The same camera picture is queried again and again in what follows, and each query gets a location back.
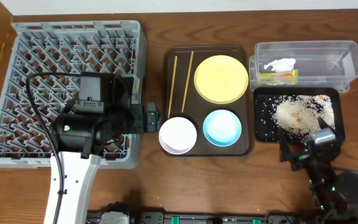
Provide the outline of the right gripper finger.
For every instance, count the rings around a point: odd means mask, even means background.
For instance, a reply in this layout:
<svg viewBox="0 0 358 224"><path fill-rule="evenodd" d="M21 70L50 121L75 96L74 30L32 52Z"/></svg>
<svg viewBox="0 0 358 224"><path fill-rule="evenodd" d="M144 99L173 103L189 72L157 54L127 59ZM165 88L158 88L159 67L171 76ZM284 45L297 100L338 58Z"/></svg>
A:
<svg viewBox="0 0 358 224"><path fill-rule="evenodd" d="M291 150L281 129L278 130L278 141L280 145L280 160L289 161L291 159Z"/></svg>
<svg viewBox="0 0 358 224"><path fill-rule="evenodd" d="M318 118L318 124L320 126L321 129L330 129L330 130L334 130L334 128L332 128L327 122L325 122L325 120L321 117Z"/></svg>

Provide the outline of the leftover rice pile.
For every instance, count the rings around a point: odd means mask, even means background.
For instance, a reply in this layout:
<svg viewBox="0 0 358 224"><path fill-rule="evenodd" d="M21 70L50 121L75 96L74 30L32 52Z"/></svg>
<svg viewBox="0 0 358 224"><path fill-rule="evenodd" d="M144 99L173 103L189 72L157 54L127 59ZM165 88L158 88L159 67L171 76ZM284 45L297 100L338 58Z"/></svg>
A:
<svg viewBox="0 0 358 224"><path fill-rule="evenodd" d="M320 129L319 117L331 127L334 124L333 109L328 104L328 97L323 95L284 100L273 111L273 117L287 141L295 144L303 144L311 133Z"/></svg>

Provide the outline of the green orange snack wrapper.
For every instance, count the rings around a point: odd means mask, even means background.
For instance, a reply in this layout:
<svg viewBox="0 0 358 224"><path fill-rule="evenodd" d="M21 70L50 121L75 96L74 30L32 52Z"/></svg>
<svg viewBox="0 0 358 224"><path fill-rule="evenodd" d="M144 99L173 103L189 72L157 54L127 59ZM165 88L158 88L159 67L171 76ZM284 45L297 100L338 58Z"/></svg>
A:
<svg viewBox="0 0 358 224"><path fill-rule="evenodd" d="M260 85L296 85L298 83L298 69L279 73L261 73L258 83Z"/></svg>

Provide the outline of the light blue bowl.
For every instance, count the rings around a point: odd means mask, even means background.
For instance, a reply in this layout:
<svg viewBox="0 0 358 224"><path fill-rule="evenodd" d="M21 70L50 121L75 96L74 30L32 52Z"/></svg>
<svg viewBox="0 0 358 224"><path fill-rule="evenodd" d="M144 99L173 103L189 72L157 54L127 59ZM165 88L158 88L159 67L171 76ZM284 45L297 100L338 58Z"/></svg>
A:
<svg viewBox="0 0 358 224"><path fill-rule="evenodd" d="M205 138L218 147L233 145L241 136L240 119L229 110L215 110L203 122Z"/></svg>

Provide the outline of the white paper napkin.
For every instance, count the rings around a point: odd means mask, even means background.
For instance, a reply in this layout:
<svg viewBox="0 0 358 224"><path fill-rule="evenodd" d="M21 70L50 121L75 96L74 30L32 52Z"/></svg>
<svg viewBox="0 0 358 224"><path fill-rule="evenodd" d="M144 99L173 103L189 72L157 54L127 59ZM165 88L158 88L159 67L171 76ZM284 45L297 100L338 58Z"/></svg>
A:
<svg viewBox="0 0 358 224"><path fill-rule="evenodd" d="M264 69L267 70L268 68L271 68L271 71L275 73L289 72L294 70L295 64L296 60L294 58L281 58L264 65Z"/></svg>

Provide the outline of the wooden chopstick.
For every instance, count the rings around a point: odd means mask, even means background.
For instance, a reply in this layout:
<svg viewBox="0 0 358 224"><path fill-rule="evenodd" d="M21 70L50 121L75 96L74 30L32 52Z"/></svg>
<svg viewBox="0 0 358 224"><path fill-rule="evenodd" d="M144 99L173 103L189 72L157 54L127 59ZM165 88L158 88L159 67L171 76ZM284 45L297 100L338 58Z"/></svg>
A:
<svg viewBox="0 0 358 224"><path fill-rule="evenodd" d="M182 113L184 112L185 105L186 105L186 98L187 98L188 86L189 86L189 82L190 82L191 68L192 68L192 64L193 64L193 56L194 56L194 51L191 51L190 61L189 61L189 66L188 66L188 73L186 76L185 91L184 91L183 102L182 102L182 107L181 107Z"/></svg>
<svg viewBox="0 0 358 224"><path fill-rule="evenodd" d="M175 75L177 70L177 62L178 62L178 56L175 56L174 64L173 64L173 73L172 73L172 83L170 88L170 100L168 104L168 119L170 118L170 113L172 109L172 101L173 101L173 92L174 92L174 86L175 86Z"/></svg>

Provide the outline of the pink white bowl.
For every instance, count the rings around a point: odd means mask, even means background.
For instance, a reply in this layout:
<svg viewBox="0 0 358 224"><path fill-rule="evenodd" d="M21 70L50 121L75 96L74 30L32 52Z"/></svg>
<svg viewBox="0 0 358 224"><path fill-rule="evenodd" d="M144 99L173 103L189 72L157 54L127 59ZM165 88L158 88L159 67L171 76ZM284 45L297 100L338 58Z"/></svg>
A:
<svg viewBox="0 0 358 224"><path fill-rule="evenodd" d="M181 155L193 148L197 136L196 127L190 120L174 117L162 124L158 133L158 140L165 152Z"/></svg>

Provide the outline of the yellow round plate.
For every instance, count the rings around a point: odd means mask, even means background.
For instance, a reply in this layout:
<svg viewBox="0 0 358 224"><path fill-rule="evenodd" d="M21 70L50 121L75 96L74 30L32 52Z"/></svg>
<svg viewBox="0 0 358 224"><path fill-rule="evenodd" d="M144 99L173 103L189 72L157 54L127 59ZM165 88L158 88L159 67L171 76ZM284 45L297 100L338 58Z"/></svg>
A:
<svg viewBox="0 0 358 224"><path fill-rule="evenodd" d="M238 59L228 55L215 55L197 66L194 84L205 100L224 105L238 100L246 92L249 76Z"/></svg>

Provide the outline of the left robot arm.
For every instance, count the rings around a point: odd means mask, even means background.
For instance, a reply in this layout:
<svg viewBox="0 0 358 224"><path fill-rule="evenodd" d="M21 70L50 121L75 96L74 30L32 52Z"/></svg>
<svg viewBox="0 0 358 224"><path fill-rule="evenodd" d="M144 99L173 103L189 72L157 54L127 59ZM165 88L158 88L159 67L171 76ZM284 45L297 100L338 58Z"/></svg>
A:
<svg viewBox="0 0 358 224"><path fill-rule="evenodd" d="M134 79L83 72L78 98L67 103L49 128L56 154L45 223L84 223L104 148L122 134L155 133L161 112L155 103L132 103Z"/></svg>

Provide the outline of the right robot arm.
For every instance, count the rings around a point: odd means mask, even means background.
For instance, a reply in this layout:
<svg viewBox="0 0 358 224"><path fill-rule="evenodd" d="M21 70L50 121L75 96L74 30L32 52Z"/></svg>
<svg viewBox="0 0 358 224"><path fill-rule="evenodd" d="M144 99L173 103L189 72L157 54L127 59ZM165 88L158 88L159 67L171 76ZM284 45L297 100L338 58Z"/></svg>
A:
<svg viewBox="0 0 358 224"><path fill-rule="evenodd" d="M341 152L344 137L323 118L320 129L313 132L306 148L293 152L279 129L280 161L291 163L291 170L304 169L310 180L313 200L320 208L313 217L299 218L299 223L358 223L358 172L344 169L335 173L331 162Z"/></svg>

